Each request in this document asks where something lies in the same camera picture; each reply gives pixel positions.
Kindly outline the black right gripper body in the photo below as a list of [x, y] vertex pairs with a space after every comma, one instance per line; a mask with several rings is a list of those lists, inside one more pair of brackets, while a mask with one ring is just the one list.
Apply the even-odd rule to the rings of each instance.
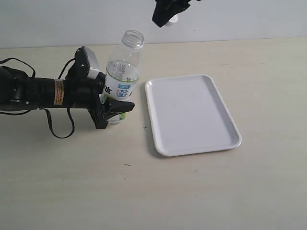
[[155, 2], [163, 6], [188, 6], [190, 5], [191, 0], [156, 0]]

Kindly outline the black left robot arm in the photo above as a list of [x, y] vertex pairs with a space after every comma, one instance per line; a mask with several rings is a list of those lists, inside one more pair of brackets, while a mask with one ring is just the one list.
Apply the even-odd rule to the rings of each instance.
[[100, 101], [105, 75], [96, 79], [80, 77], [72, 66], [65, 79], [29, 77], [6, 66], [0, 68], [0, 109], [3, 112], [47, 108], [87, 109], [97, 129], [105, 129], [108, 120], [133, 110], [133, 102], [108, 98]]

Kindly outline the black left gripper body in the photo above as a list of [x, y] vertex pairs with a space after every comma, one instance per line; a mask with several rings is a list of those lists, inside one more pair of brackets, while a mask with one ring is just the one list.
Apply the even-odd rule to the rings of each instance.
[[65, 77], [68, 87], [69, 104], [74, 108], [88, 110], [95, 128], [105, 129], [107, 120], [100, 95], [105, 85], [106, 75], [99, 72], [95, 79], [85, 77], [85, 67], [73, 64]]

